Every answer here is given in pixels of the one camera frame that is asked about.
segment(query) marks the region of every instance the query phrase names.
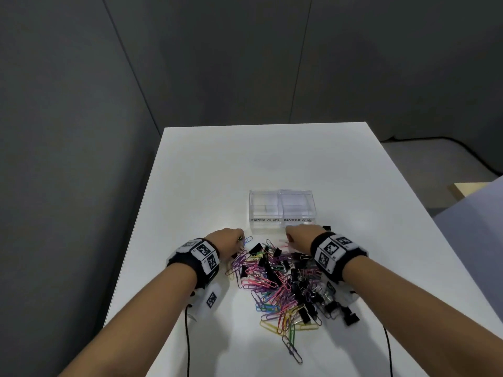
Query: forearm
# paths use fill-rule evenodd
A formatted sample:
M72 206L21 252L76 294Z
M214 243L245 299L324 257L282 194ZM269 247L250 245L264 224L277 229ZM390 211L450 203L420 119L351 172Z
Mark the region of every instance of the forearm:
M61 377L145 375L196 282L191 267L168 266L117 313Z
M343 278L429 375L501 375L503 340L430 293L367 257Z

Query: white table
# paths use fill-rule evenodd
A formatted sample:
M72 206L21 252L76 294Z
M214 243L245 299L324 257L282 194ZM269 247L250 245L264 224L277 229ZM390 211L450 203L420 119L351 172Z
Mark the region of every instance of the white table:
M312 190L318 223L503 337L500 322L366 123L175 127L164 130L106 322L188 239L248 227L249 190ZM218 278L226 280L224 275ZM214 316L190 325L191 376L388 376L383 328L361 321L299 332L297 365L234 282ZM391 338L395 376L424 375ZM185 376L183 317L149 376Z

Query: clear plastic container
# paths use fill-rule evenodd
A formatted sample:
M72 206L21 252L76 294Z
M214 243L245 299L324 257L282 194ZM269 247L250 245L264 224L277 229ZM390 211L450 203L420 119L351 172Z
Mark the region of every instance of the clear plastic container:
M250 190L249 219L252 231L315 223L313 193L310 190Z

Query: pile of clips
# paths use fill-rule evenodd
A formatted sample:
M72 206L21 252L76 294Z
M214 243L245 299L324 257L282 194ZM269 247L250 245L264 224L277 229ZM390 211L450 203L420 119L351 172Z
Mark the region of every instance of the pile of clips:
M317 330L322 325L318 313L327 319L342 314L348 326L359 321L336 301L335 290L310 256L283 252L270 240L240 253L226 275L235 276L240 289L250 290L256 310L264 313L260 326L281 336L299 364L302 357L295 348L295 333Z

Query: gray floor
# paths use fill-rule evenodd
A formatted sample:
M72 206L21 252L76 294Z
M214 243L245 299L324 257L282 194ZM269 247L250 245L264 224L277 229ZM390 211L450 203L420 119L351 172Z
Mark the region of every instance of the gray floor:
M447 190L449 184L497 178L462 145L448 139L391 142L382 146L431 215L456 202Z

